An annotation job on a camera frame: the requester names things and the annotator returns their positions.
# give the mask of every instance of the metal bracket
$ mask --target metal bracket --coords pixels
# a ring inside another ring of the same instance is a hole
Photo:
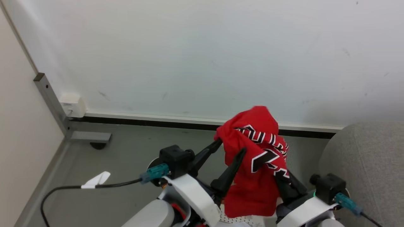
[[[108,143],[112,134],[107,132],[81,132],[74,131],[70,140],[90,143]]]
[[[42,98],[44,98],[50,112],[59,125],[60,130],[62,130],[63,134],[66,135],[67,131],[69,130],[69,119],[63,111],[63,108],[60,105],[56,94],[53,92],[48,78],[46,78],[44,73],[38,73],[34,79],[34,82],[39,92],[41,93]]]
[[[38,73],[34,82],[65,137],[73,141],[90,142],[95,149],[102,149],[109,142],[112,136],[111,133],[81,132],[71,129],[69,126],[69,118],[66,116],[56,94],[53,92],[46,75],[44,73]]]

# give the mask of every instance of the metal leg foot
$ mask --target metal leg foot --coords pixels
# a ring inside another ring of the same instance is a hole
[[[82,132],[74,131],[70,137],[71,141],[89,142],[90,145],[97,150],[105,148],[111,140],[111,133],[107,132]]]

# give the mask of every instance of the teal connector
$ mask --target teal connector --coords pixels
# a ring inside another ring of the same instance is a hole
[[[356,203],[354,201],[352,201],[350,198],[348,198],[347,196],[345,196],[342,193],[338,193],[335,196],[335,201],[341,205],[344,208],[347,208],[348,210],[352,211],[352,213],[357,216],[360,217],[361,214],[363,212],[363,208],[356,205]]]
[[[140,178],[142,178],[142,181],[140,183],[144,185],[151,180],[162,178],[163,176],[167,176],[168,172],[168,165],[165,163],[155,167],[151,167],[146,172],[140,174]]]

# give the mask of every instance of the wall outlet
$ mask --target wall outlet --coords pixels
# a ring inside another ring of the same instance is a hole
[[[87,111],[83,99],[77,94],[63,94],[59,102],[68,117],[82,118]]]

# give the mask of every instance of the gray cushion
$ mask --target gray cushion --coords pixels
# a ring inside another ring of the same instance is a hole
[[[404,122],[363,122],[329,141],[319,168],[345,179],[352,200],[381,225],[404,226],[403,153]],[[375,226],[346,209],[336,217],[345,226]]]

